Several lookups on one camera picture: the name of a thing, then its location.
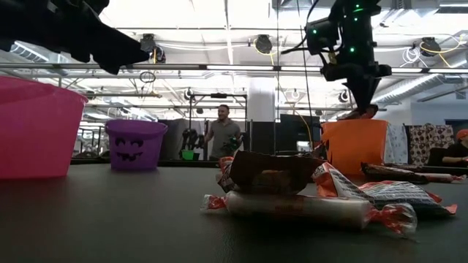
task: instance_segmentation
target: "green bucket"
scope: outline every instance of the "green bucket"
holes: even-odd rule
[[[182,150],[182,159],[186,161],[193,161],[193,150]]]

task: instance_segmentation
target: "black table surface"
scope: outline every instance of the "black table surface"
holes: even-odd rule
[[[468,262],[466,185],[424,186],[458,212],[419,222],[411,241],[378,225],[356,232],[202,214],[204,194],[223,195],[216,173],[94,164],[72,166],[63,179],[0,181],[0,262]]]

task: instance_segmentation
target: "purple bucket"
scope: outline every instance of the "purple bucket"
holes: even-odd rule
[[[110,166],[116,170],[156,169],[162,138],[167,132],[163,123],[112,120],[105,124],[109,134]]]

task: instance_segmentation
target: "patterned fabric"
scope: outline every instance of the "patterned fabric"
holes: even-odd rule
[[[454,143],[450,125],[410,126],[410,154],[412,164],[424,165],[429,159],[431,148],[448,148]]]
[[[408,137],[402,125],[388,124],[385,139],[384,163],[408,163]]]

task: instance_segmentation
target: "gray t-shirt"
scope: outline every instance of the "gray t-shirt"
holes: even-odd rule
[[[239,125],[227,120],[226,124],[217,120],[211,124],[211,131],[213,131],[213,147],[211,149],[211,156],[221,158],[225,156],[232,156],[234,153],[231,150],[223,148],[224,144],[229,143],[231,137],[235,137],[241,133]]]

